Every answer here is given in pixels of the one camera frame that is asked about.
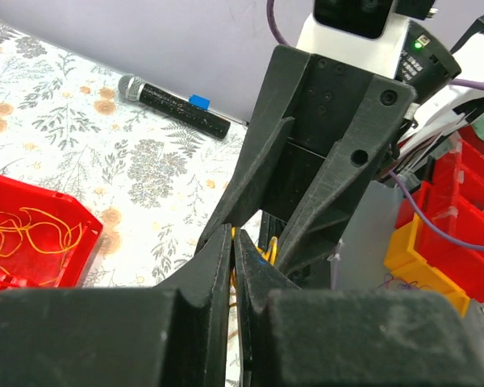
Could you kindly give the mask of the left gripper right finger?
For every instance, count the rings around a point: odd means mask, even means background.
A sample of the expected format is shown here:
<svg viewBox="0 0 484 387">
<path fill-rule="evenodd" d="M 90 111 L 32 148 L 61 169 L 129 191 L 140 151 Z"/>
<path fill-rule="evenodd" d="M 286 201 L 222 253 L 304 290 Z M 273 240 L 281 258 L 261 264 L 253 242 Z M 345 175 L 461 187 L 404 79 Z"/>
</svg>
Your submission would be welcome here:
<svg viewBox="0 0 484 387">
<path fill-rule="evenodd" d="M 301 289 L 233 232 L 243 386 L 484 386 L 484 343 L 434 292 Z"/>
</svg>

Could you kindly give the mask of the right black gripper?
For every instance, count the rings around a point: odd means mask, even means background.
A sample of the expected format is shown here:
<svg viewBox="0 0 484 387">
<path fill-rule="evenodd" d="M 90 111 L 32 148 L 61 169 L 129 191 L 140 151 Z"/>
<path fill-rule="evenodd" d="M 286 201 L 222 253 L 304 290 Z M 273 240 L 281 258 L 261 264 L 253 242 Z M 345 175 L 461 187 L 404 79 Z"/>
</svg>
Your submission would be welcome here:
<svg viewBox="0 0 484 387">
<path fill-rule="evenodd" d="M 198 239 L 257 210 L 288 222 L 276 268 L 335 250 L 411 105 L 411 87 L 325 56 L 277 46 L 239 158 Z"/>
</svg>

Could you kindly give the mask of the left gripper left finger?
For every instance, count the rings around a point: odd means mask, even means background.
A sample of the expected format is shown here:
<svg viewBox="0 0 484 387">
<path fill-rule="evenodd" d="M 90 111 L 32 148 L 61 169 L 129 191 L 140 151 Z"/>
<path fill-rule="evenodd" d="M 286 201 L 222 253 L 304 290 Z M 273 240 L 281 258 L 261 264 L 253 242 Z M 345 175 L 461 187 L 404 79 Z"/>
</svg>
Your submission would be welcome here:
<svg viewBox="0 0 484 387">
<path fill-rule="evenodd" d="M 0 386 L 222 386 L 232 229 L 151 288 L 0 292 Z"/>
</svg>

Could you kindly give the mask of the red double plastic bin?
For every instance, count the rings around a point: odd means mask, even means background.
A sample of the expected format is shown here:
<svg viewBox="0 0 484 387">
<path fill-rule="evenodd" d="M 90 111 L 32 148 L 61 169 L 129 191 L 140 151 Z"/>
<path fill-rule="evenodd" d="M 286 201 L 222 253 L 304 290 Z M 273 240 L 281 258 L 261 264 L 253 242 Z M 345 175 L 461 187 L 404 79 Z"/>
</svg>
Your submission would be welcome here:
<svg viewBox="0 0 484 387">
<path fill-rule="evenodd" d="M 0 290 L 79 286 L 102 230 L 77 199 L 0 175 Z"/>
</svg>

